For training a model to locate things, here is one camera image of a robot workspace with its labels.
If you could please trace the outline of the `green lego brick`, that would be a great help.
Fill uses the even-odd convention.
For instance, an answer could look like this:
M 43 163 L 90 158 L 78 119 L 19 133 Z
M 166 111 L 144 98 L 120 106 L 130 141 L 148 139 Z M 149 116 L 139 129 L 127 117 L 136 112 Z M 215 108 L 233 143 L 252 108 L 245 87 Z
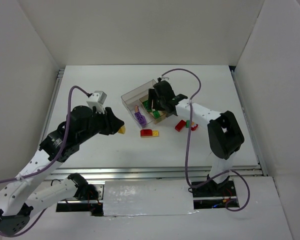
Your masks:
M 152 112 L 152 109 L 151 107 L 149 106 L 149 101 L 148 100 L 145 100 L 142 102 L 142 105 L 143 107 L 145 108 L 145 110 L 148 112 L 148 113 L 151 113 Z

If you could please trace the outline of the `clear small container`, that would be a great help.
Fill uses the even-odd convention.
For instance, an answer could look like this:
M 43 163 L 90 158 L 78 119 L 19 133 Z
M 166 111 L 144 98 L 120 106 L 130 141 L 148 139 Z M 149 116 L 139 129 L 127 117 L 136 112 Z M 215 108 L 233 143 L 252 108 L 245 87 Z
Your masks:
M 144 107 L 143 104 L 133 103 L 128 106 L 128 111 L 140 129 L 152 127 L 154 125 L 154 117 L 151 112 Z

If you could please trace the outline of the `purple lego brick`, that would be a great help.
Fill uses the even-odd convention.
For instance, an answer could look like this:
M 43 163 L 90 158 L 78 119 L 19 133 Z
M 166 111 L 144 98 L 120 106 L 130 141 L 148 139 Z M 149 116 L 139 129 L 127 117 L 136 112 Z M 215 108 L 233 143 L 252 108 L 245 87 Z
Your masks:
M 142 115 L 140 112 L 139 112 L 139 113 L 134 113 L 134 116 L 135 116 L 137 122 L 138 122 L 142 127 L 144 127 L 144 126 L 147 125 L 147 120 L 146 120 L 145 116 Z

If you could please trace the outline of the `small green lego cube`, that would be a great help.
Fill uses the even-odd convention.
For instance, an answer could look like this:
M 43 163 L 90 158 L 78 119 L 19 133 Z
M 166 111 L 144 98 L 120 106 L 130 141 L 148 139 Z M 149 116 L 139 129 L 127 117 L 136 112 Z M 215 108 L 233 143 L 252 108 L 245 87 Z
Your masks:
M 186 121 L 186 128 L 190 128 L 191 127 L 191 125 L 192 125 L 192 122 L 190 121 L 190 120 L 187 120 Z

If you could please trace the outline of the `red arch lego brick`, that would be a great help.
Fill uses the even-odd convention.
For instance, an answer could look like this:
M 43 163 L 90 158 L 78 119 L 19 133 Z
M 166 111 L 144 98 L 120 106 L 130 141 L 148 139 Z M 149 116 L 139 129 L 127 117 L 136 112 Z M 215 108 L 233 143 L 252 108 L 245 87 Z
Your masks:
M 148 138 L 153 136 L 153 131 L 151 129 L 142 129 L 140 131 L 141 138 Z

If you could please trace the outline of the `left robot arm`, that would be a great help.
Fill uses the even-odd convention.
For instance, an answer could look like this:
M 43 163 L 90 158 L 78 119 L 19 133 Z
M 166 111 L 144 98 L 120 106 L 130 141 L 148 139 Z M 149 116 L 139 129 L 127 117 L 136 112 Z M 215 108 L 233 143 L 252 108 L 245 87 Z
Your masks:
M 40 211 L 68 198 L 97 199 L 96 188 L 79 173 L 71 173 L 52 186 L 37 191 L 37 187 L 80 149 L 80 144 L 97 134 L 114 135 L 124 121 L 117 118 L 110 107 L 103 113 L 96 107 L 75 107 L 56 130 L 47 135 L 33 158 L 0 191 L 0 234 L 16 237 Z

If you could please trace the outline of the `clear smoky container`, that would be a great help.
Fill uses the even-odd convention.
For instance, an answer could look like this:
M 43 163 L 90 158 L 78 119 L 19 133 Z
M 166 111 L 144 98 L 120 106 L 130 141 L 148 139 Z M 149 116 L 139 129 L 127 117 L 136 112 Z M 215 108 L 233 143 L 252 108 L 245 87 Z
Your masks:
M 135 105 L 139 106 L 141 104 L 140 99 L 145 97 L 147 100 L 147 96 L 149 93 L 149 89 L 153 88 L 153 85 L 156 84 L 157 82 L 152 79 L 137 88 L 128 91 L 127 93 L 123 94 L 121 96 L 121 101 L 123 106 L 128 110 L 128 111 L 133 111 L 135 109 Z

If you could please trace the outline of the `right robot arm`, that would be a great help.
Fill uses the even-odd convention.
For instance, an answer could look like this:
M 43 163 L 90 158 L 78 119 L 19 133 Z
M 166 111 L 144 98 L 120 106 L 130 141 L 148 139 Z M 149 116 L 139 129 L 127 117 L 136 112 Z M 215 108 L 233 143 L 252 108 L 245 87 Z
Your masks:
M 183 94 L 176 95 L 166 80 L 159 79 L 148 90 L 148 107 L 156 111 L 165 111 L 169 115 L 187 118 L 200 127 L 207 127 L 208 141 L 214 162 L 207 176 L 207 185 L 211 191 L 223 188 L 229 180 L 234 159 L 245 138 L 235 115 L 227 110 L 214 111 Z

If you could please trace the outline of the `aluminium rail frame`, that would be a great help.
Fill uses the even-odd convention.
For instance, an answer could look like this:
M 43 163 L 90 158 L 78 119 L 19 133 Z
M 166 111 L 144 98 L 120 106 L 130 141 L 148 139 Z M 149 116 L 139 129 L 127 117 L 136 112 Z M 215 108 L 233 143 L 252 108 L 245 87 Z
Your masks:
M 88 180 L 149 180 L 184 177 L 186 130 L 175 130 L 179 118 L 170 116 L 151 126 L 157 137 L 141 137 L 140 128 L 122 103 L 122 96 L 166 73 L 177 94 L 191 96 L 201 85 L 195 101 L 204 107 L 235 114 L 245 141 L 236 154 L 233 168 L 244 176 L 263 175 L 250 139 L 231 70 L 226 65 L 86 65 L 59 70 L 52 95 L 45 133 L 55 130 L 66 117 L 72 86 L 87 92 L 107 93 L 106 106 L 125 123 L 125 134 L 97 135 L 80 146 L 50 179 L 80 173 Z

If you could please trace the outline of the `green lego plate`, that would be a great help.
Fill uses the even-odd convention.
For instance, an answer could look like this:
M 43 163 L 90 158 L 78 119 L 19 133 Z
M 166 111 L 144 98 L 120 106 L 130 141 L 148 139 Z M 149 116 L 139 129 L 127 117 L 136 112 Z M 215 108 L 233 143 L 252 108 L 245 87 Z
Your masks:
M 161 116 L 158 111 L 153 111 L 152 114 L 155 119 L 158 119 Z

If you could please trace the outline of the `yellow curved lego brick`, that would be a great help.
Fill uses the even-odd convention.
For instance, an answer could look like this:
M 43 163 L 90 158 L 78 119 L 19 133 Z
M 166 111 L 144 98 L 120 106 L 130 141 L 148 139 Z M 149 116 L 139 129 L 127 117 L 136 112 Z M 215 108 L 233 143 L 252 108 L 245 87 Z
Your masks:
M 119 134 L 125 134 L 126 132 L 126 127 L 123 125 L 119 130 L 118 130 L 118 133 Z

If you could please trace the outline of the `yellow flat lego plate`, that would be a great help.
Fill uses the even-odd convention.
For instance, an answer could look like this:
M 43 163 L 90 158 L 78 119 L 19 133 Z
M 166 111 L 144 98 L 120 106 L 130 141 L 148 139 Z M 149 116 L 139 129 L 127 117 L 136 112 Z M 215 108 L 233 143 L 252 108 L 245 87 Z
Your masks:
M 159 131 L 158 130 L 153 130 L 152 131 L 152 137 L 159 137 Z

